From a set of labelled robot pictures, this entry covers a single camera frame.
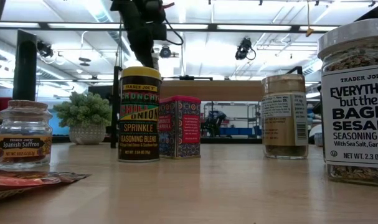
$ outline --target gold lid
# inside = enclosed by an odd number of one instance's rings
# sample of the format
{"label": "gold lid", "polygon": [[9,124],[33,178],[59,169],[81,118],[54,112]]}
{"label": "gold lid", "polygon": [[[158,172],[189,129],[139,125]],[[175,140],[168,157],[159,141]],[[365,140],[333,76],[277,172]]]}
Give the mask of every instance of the gold lid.
{"label": "gold lid", "polygon": [[150,77],[161,80],[159,71],[148,67],[129,67],[122,71],[122,78],[129,76]]}

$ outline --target spice jar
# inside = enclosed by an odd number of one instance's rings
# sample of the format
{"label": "spice jar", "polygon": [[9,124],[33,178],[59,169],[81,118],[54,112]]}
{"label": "spice jar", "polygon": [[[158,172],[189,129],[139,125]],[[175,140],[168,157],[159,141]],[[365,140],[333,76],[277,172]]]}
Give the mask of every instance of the spice jar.
{"label": "spice jar", "polygon": [[264,78],[262,143],[267,157],[305,159],[308,156],[308,119],[303,75]]}
{"label": "spice jar", "polygon": [[324,34],[318,57],[329,178],[378,185],[378,19]]}
{"label": "spice jar", "polygon": [[50,162],[52,115],[47,105],[27,100],[11,100],[0,115],[0,169],[23,169]]}

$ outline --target patterned tin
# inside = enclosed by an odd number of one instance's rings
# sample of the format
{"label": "patterned tin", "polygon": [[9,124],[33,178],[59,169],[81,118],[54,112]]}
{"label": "patterned tin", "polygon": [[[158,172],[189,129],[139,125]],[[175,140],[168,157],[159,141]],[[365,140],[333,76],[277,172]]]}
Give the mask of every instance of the patterned tin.
{"label": "patterned tin", "polygon": [[160,100],[159,155],[168,159],[200,157],[201,100],[173,96]]}

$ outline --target desk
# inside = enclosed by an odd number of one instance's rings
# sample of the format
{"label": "desk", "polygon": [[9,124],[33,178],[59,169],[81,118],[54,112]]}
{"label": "desk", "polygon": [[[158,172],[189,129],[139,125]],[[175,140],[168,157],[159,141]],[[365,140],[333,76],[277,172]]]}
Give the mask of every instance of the desk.
{"label": "desk", "polygon": [[378,223],[378,187],[329,181],[321,148],[303,161],[266,159],[257,144],[201,151],[124,164],[108,144],[54,144],[48,169],[92,176],[0,203],[0,224]]}

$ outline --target white label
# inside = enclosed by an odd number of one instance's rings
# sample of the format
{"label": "white label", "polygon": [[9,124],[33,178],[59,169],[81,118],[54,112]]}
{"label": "white label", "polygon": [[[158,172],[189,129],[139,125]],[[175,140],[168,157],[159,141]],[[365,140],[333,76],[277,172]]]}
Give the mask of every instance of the white label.
{"label": "white label", "polygon": [[269,96],[262,99],[263,118],[293,119],[295,145],[308,145],[308,118],[306,112],[306,96],[304,93]]}
{"label": "white label", "polygon": [[262,115],[264,118],[291,116],[290,95],[264,97],[262,99]]}
{"label": "white label", "polygon": [[291,95],[294,107],[295,145],[308,145],[308,112],[305,93]]}
{"label": "white label", "polygon": [[326,163],[378,168],[378,65],[322,76]]}

